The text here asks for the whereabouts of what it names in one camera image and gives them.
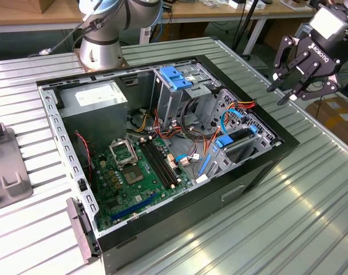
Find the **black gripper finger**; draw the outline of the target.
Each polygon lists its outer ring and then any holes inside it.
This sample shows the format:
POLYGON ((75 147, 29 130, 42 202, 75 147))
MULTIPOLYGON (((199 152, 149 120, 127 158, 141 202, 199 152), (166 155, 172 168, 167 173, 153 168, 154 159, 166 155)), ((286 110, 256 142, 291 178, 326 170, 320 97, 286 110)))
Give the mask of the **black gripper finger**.
POLYGON ((300 39, 292 36, 284 36, 274 59, 274 72, 272 82, 267 92, 273 92, 279 88, 282 82, 289 76, 291 71, 309 57, 308 50, 297 53, 300 39))
POLYGON ((278 105, 283 105, 289 100, 301 99, 303 101, 315 99, 321 96, 329 95, 340 90, 341 86, 338 82, 337 71, 340 65, 334 61, 327 65, 324 61, 313 61, 306 69, 302 69, 304 74, 298 80, 296 86, 284 95, 278 105), (314 78, 324 78, 323 86, 315 91, 308 91, 307 88, 314 78))

